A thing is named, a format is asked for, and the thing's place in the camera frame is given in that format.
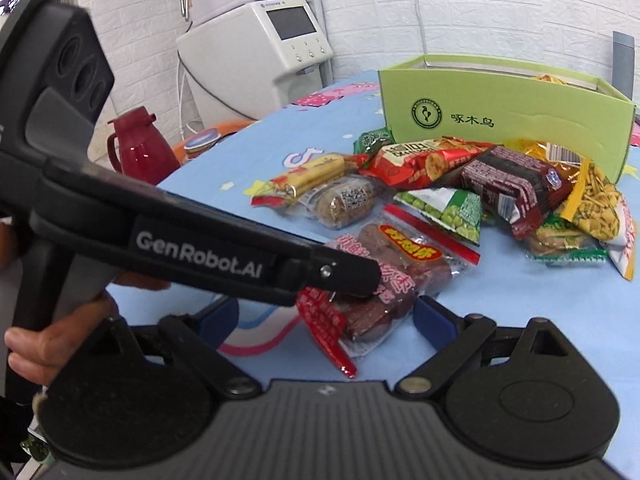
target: light green cardboard box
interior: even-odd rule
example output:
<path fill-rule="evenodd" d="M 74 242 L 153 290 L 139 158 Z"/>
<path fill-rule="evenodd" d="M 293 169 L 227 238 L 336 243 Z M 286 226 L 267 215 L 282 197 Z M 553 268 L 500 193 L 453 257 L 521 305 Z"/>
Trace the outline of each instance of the light green cardboard box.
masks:
<path fill-rule="evenodd" d="M 568 85 L 533 79 L 549 74 Z M 396 142 L 453 136 L 546 140 L 593 159 L 617 182 L 635 105 L 601 78 L 539 63 L 428 54 L 380 71 Z"/>

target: red kettle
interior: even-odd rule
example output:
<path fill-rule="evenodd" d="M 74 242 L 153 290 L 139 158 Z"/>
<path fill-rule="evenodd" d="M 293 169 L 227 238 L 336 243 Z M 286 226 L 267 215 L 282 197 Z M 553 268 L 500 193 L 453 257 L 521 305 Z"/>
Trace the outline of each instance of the red kettle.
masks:
<path fill-rule="evenodd" d="M 141 106 L 109 121 L 115 133 L 107 139 L 113 169 L 154 186 L 180 168 L 171 146 L 154 126 L 155 120 L 156 116 Z M 116 138 L 120 160 L 116 155 Z"/>

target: finger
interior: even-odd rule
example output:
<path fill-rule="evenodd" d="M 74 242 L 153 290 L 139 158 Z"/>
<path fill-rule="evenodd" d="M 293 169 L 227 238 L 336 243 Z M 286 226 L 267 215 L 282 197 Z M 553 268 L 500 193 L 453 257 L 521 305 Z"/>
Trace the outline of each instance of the finger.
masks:
<path fill-rule="evenodd" d="M 9 354 L 9 366 L 11 370 L 24 377 L 34 384 L 49 386 L 56 375 L 62 370 L 61 367 L 43 366 L 25 359 L 16 353 Z"/>
<path fill-rule="evenodd" d="M 0 222 L 0 269 L 7 266 L 18 255 L 18 240 L 7 224 Z"/>
<path fill-rule="evenodd" d="M 4 342 L 7 348 L 34 364 L 61 367 L 100 322 L 117 315 L 117 311 L 113 298 L 105 293 L 42 332 L 12 327 L 5 332 Z"/>
<path fill-rule="evenodd" d="M 116 285 L 142 288 L 144 290 L 167 290 L 171 286 L 171 283 L 169 282 L 143 276 L 136 272 L 123 272 L 113 283 Z"/>

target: blue lid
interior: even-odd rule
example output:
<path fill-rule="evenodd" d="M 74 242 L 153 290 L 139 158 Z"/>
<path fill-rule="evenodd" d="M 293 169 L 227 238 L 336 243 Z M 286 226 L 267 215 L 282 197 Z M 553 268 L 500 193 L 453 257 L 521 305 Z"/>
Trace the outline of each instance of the blue lid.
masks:
<path fill-rule="evenodd" d="M 221 135 L 215 128 L 210 130 L 204 130 L 199 134 L 194 135 L 187 141 L 184 145 L 184 151 L 189 152 L 200 152 L 201 150 L 206 150 L 210 148 L 213 144 L 215 144 Z"/>

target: orange stool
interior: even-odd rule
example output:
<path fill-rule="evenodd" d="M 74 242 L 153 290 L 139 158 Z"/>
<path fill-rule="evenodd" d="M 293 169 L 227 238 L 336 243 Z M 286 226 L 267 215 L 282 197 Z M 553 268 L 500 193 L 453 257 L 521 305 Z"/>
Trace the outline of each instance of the orange stool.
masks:
<path fill-rule="evenodd" d="M 226 123 L 216 124 L 212 126 L 212 128 L 215 128 L 220 136 L 226 137 L 231 134 L 236 134 L 243 128 L 246 128 L 247 126 L 250 126 L 254 123 L 255 121 L 229 121 Z M 180 161 L 180 164 L 183 164 L 184 159 L 187 156 L 186 152 L 184 151 L 184 145 L 189 142 L 189 138 L 190 137 L 184 139 L 182 142 L 179 142 L 174 147 L 172 147 L 172 150 L 174 150 L 175 158 Z"/>

